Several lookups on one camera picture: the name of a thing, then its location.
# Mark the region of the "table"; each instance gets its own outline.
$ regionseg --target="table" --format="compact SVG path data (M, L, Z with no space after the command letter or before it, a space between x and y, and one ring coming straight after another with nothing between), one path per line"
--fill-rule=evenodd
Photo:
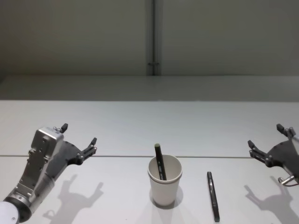
M285 137L276 131L277 123L298 129L296 94L286 91L281 98L263 94L258 99L258 95L239 90L240 95L232 98L237 89L246 88L242 85L244 81L253 82L252 78L245 77L236 78L238 88L222 97L219 91L209 100L187 100L195 90L196 85L192 85L181 98L179 95L171 98L163 91L159 101L158 95L146 98L146 93L150 92L151 85L168 85L166 80L139 79L122 89L141 85L145 92L139 100L132 93L118 96L116 91L109 92L107 88L106 98L100 95L88 100L88 96L83 96L78 101L71 97L75 93L72 87L61 99L57 91L51 95L53 77L41 94L34 95L41 90L37 85L32 87L32 92L18 89L21 81L27 80L25 84L28 84L30 79L21 77L18 82L12 77L0 85L0 168L5 170L0 174L4 183L0 185L1 198L17 184L35 130L41 126L67 122L69 130L65 140L84 148L97 137L98 151L82 166L68 167L26 223L211 224L214 220L207 171L213 173L222 224L299 223L299 188L285 189L278 185L276 179L286 178L286 172L281 168L267 168L249 158L247 146L247 140L251 139L261 150L268 151L284 141ZM36 79L35 84L41 82L40 78ZM74 78L74 85L82 80L85 79ZM95 80L102 80L101 85L112 81ZM195 80L208 81L205 77ZM266 79L257 80L266 83ZM92 78L87 78L84 84L90 82L92 86L91 81ZM231 77L226 79L224 87L229 86L229 81ZM269 93L275 93L274 87L281 79L272 81L265 87ZM293 82L291 87L296 86L296 78L289 81ZM201 91L193 93L193 99L202 94ZM183 166L176 203L167 209L158 208L150 198L147 165L157 142L164 154L178 156Z
M298 188L283 189L271 179L286 177L283 169L267 168L254 159L179 160L183 176L173 209L157 208L151 202L150 158L90 158L63 172L27 223L212 224L207 171L214 176L222 224L299 222ZM1 198L16 185L25 164L24 157L0 158L0 169L6 170L0 174L5 181L0 185Z

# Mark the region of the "white table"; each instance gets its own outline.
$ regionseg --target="white table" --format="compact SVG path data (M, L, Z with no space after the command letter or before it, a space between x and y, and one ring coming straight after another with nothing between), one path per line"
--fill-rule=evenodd
M267 168L254 159L179 160L183 176L174 209L157 208L150 200L150 158L91 158L81 167L72 165L65 170L27 223L212 224L207 171L213 173L222 224L299 222L298 188L288 188L290 195L283 195L270 178L286 177L282 169ZM0 169L6 171L0 174L5 183L0 185L0 198L16 185L25 164L26 158L0 158ZM261 200L261 208L246 197L245 186ZM46 213L56 214L52 222L44 217Z
M1 198L17 184L41 126L67 122L67 141L84 148L97 137L98 152L63 172L28 224L212 224L207 171L222 224L299 223L299 188L288 195L271 179L285 171L244 158L249 139L264 151L285 140L277 123L299 131L297 77L130 77L123 85L123 78L116 85L104 77L43 79L10 77L0 85ZM183 165L173 209L150 200L147 165L157 142Z
M286 140L276 124L299 128L298 103L0 101L0 154L27 155L36 129L69 124L65 139L97 155L249 157Z

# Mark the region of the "cup rim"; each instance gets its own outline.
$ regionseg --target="cup rim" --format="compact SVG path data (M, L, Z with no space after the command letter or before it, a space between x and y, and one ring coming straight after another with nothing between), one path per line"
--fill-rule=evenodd
M155 177L150 173L150 163L149 163L149 165L148 165L148 174L149 174L150 179L152 179L154 182L157 182L157 183L160 183L160 184L171 184L171 183L174 183L174 182L176 182L177 180L179 180L179 179L181 178L181 176L182 176L182 174L183 174L183 167L182 167L182 164L181 164L180 160L178 160L178 158L175 157L174 155L169 155L169 154L163 154L163 155L171 156L171 157L175 158L175 159L179 162L179 164L180 164L180 166L181 166L181 172L179 173L179 175L176 176L175 178L173 178L173 179L171 179L171 180L167 180L167 181L162 181L162 180L160 180L160 179L157 179L157 178L155 178Z

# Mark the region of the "pen in cup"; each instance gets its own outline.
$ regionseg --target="pen in cup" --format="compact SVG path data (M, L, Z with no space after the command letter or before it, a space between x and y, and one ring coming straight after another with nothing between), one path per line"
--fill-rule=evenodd
M156 159L157 159L160 180L166 181L167 178L166 178L166 172L165 172L165 167L164 167L163 156L162 156L160 144L155 144L155 151L156 151Z

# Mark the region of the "marker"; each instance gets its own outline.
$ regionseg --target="marker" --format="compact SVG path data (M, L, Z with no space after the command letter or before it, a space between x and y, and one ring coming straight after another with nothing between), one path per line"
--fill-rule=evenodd
M156 159L157 159L160 180L166 181L167 180L166 172L165 172L165 167L164 167L163 156L162 156L160 144L155 144L155 151L156 151Z
M218 203L217 203L212 173L207 172L206 175L207 175L207 182L208 182L209 191L210 191L212 209L213 209L213 213L214 213L214 220L216 223L218 223L218 222L220 222L220 216L219 216Z

